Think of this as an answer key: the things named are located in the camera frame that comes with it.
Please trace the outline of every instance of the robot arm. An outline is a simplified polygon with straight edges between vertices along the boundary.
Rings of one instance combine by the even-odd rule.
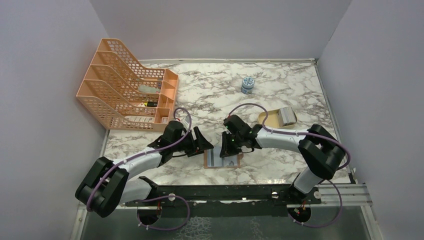
[[[333,178],[345,152],[331,141],[310,135],[298,135],[297,132],[309,132],[334,140],[334,137],[321,125],[314,124],[304,130],[284,130],[290,134],[281,134],[275,128],[264,129],[262,125],[248,126],[237,115],[224,120],[228,132],[222,133],[220,157],[237,155],[241,147],[255,149],[277,148],[302,154],[307,168],[300,173],[290,187],[291,197],[302,201],[312,188],[323,180]]]
[[[184,151],[188,157],[192,157],[203,154],[205,150],[214,148],[213,145],[203,137],[199,128],[194,127],[193,132],[196,139],[194,139],[192,131],[190,131],[177,145],[162,151],[141,154],[151,152],[155,149],[163,149],[182,138],[185,132],[187,132],[187,130],[181,122],[170,121],[163,134],[154,142],[150,143],[144,150],[134,155],[114,160],[109,160],[104,156],[100,157],[95,161],[94,165],[79,185],[75,192],[75,197],[87,205],[90,195],[95,186],[99,183],[99,180],[107,171],[115,167],[108,178],[102,182],[100,188],[95,191],[90,203],[90,208],[104,218],[112,213],[120,203],[126,203],[133,200],[144,200],[149,195],[152,189],[151,186],[141,179],[128,180],[144,171],[165,164],[172,158],[175,152]]]

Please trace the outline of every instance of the item in organizer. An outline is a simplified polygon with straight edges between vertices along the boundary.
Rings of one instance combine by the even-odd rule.
[[[138,91],[141,93],[147,93],[147,94],[158,94],[160,93],[161,90],[151,86],[139,85]]]
[[[157,106],[158,106],[158,103],[154,101],[142,102],[136,105],[136,107],[157,107]]]
[[[163,81],[164,80],[164,78],[163,77],[159,77],[158,79],[157,79],[158,81]],[[157,87],[160,89],[160,88],[162,88],[162,82],[159,82],[158,84],[157,84]]]
[[[241,92],[244,94],[251,94],[254,86],[255,80],[253,77],[247,76],[241,81]]]
[[[145,107],[157,107],[158,106],[158,103],[154,102],[154,101],[148,101],[148,102],[145,102],[143,104],[144,104]]]
[[[278,124],[280,126],[293,125],[297,122],[295,112],[291,106],[282,107],[277,113]]]
[[[125,116],[125,118],[131,122],[138,123],[153,123],[154,117],[151,116]]]

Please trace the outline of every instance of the orange desk organizer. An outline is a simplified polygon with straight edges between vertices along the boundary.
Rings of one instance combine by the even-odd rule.
[[[163,132],[173,118],[178,83],[171,70],[144,67],[120,40],[103,38],[76,97],[106,129]],[[158,93],[140,92],[139,85]]]

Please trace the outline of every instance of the screw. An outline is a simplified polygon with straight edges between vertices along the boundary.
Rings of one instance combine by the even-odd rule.
[[[319,192],[319,191],[315,191],[315,192],[313,193],[313,196],[314,196],[316,199],[321,199],[321,192]]]
[[[168,197],[168,199],[172,202],[175,200],[175,197]]]
[[[271,193],[271,198],[273,198],[273,199],[278,199],[278,193],[277,193],[276,191],[273,191],[273,192]]]

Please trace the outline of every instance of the gray marble pattern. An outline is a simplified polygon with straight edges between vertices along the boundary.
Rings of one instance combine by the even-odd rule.
[[[198,126],[214,146],[221,145],[224,118],[234,107],[243,103],[257,103],[267,110],[291,106],[298,118],[294,129],[307,129],[312,124],[320,124],[336,136],[312,63],[178,63],[146,66],[168,68],[179,75],[175,106],[189,110],[193,126]],[[252,94],[241,93],[244,77],[255,79]],[[258,107],[244,106],[235,114],[253,124],[257,123],[261,112]],[[111,130],[105,156],[116,159],[135,154],[159,135],[159,132]],[[173,158],[163,166],[139,176],[146,176],[160,185],[289,184],[306,166],[299,153],[267,148],[244,154],[241,168],[205,169],[203,155],[198,155]],[[339,170],[333,181],[349,183],[347,170]]]

